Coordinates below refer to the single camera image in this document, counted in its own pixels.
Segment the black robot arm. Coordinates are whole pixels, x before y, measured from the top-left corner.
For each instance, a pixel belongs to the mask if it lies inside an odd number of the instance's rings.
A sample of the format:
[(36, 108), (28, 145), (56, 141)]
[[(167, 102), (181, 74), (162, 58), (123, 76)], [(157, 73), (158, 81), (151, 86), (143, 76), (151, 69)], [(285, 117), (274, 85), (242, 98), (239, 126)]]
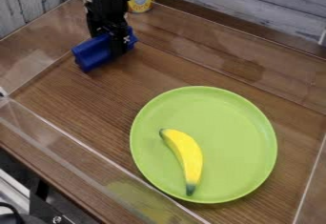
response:
[(91, 37), (107, 33), (110, 36), (110, 50), (114, 57), (119, 57), (127, 50), (129, 25), (125, 19), (129, 0), (87, 0), (87, 24)]

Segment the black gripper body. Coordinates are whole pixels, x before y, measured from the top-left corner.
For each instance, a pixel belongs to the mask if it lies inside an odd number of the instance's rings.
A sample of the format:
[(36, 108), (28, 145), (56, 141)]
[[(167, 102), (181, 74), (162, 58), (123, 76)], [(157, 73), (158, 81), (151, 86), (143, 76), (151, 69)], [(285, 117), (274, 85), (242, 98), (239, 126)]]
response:
[(85, 7), (91, 37), (103, 33), (114, 37), (127, 36), (127, 0), (86, 0)]

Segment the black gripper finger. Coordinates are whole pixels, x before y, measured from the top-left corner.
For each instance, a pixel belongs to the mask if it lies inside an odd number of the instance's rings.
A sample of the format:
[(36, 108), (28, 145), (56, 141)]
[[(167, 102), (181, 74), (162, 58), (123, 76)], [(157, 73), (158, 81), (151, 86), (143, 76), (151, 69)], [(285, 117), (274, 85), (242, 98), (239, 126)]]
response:
[(127, 52), (131, 30), (129, 26), (114, 27), (110, 30), (110, 48), (114, 57), (119, 57)]

